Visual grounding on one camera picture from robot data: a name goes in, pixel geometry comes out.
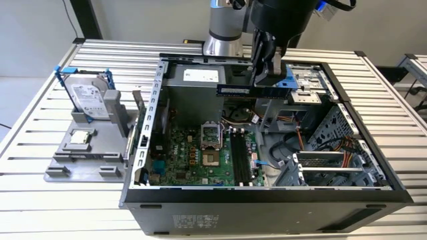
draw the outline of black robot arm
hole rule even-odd
[[[272,86],[286,77],[281,57],[289,40],[305,30],[318,0],[254,0],[250,21],[253,86]]]

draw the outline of ram slot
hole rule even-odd
[[[242,134],[232,133],[229,143],[234,184],[238,186],[238,184],[242,183],[242,185],[246,186],[250,181],[250,174],[246,158],[246,145]]]

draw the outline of slotted table surface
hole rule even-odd
[[[121,103],[147,99],[158,53],[201,54],[198,44],[86,40],[59,65],[113,73]],[[350,51],[289,49],[284,59],[326,62],[414,204],[348,234],[164,236],[174,239],[427,239],[427,126],[365,57]],[[0,239],[143,239],[126,210],[121,183],[46,183],[42,175],[70,124],[71,103],[46,79],[0,143]]]

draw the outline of green circuit board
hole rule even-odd
[[[200,149],[200,129],[173,128],[165,157],[164,175],[156,174],[149,183],[157,186],[234,186],[233,161],[228,133],[221,135],[220,151]],[[250,168],[252,153],[258,154],[254,134],[245,134],[246,167]],[[264,186],[262,174],[252,180],[253,186]]]

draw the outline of white wall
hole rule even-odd
[[[209,0],[91,0],[91,4],[105,39],[181,43],[208,36]],[[357,0],[354,10],[338,11],[329,22],[312,16],[298,47],[364,51],[374,64],[393,65],[405,53],[427,54],[425,9],[427,0]]]
[[[91,4],[107,40],[181,43],[208,36],[209,0]],[[330,22],[312,16],[298,47],[361,50],[374,64],[393,65],[404,53],[427,54],[425,9],[427,0],[358,0],[356,9],[340,11]],[[61,0],[0,0],[0,76],[46,77],[73,39]]]
[[[103,39],[182,43],[204,40],[209,0],[91,0]]]
[[[74,38],[61,0],[0,0],[0,76],[45,78]]]

